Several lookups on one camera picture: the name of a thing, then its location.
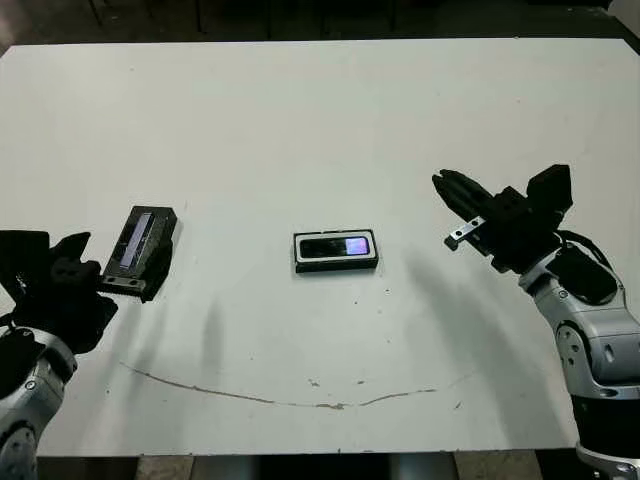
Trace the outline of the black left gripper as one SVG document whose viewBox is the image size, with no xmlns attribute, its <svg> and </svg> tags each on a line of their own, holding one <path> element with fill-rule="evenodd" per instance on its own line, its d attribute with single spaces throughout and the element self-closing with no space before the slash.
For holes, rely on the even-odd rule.
<svg viewBox="0 0 640 480">
<path fill-rule="evenodd" d="M 53 246 L 52 275 L 29 287 L 9 313 L 10 324 L 54 335 L 74 354 L 95 349 L 118 312 L 115 300 L 100 292 L 100 264 L 82 260 L 90 236 L 75 233 Z M 172 240 L 158 244 L 150 255 L 142 275 L 142 303 L 152 301 L 162 287 L 172 255 Z"/>
</svg>

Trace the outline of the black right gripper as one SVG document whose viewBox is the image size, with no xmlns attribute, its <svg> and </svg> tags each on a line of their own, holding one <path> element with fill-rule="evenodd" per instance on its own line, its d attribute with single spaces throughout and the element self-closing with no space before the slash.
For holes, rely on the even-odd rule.
<svg viewBox="0 0 640 480">
<path fill-rule="evenodd" d="M 490 256 L 496 271 L 524 273 L 560 245 L 554 218 L 536 210 L 512 187 L 493 196 L 454 170 L 433 175 L 432 182 L 446 206 L 464 221 L 444 240 L 452 251 L 467 242 Z"/>
</svg>

